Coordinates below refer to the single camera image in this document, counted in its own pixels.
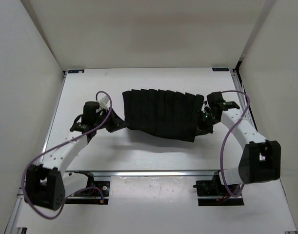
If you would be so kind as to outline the black skirt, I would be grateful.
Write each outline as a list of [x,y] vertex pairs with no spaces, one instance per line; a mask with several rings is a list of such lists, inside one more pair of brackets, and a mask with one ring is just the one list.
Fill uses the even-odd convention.
[[204,96],[169,90],[140,89],[122,93],[130,130],[155,137],[194,142]]

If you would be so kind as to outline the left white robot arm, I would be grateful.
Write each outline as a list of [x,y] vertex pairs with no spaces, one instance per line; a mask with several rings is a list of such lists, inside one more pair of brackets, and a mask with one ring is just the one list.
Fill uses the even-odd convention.
[[22,190],[26,202],[32,207],[56,211],[70,195],[93,193],[97,188],[91,172],[67,172],[67,168],[98,130],[106,129],[112,133],[126,127],[127,123],[113,110],[109,96],[86,102],[65,142],[43,153],[45,158],[40,164],[30,163],[25,169]]

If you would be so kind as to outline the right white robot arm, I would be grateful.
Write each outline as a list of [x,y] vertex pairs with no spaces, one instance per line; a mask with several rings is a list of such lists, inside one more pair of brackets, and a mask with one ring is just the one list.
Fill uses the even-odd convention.
[[218,195],[229,190],[230,185],[264,183],[280,178],[281,146],[260,134],[242,116],[234,102],[206,105],[200,114],[198,130],[212,133],[213,127],[222,123],[228,128],[242,148],[239,164],[235,168],[220,169],[219,178],[212,182],[212,190]]

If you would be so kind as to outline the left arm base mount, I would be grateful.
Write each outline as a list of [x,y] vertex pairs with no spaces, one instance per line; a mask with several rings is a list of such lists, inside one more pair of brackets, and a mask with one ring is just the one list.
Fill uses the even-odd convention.
[[74,171],[63,177],[66,204],[107,205],[110,181],[97,180],[93,173]]

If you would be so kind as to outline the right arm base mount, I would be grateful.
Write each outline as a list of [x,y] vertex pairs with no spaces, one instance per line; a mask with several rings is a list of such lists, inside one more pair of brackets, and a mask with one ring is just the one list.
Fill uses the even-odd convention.
[[199,207],[244,206],[242,196],[231,197],[217,173],[210,179],[196,180],[193,188],[197,191]]

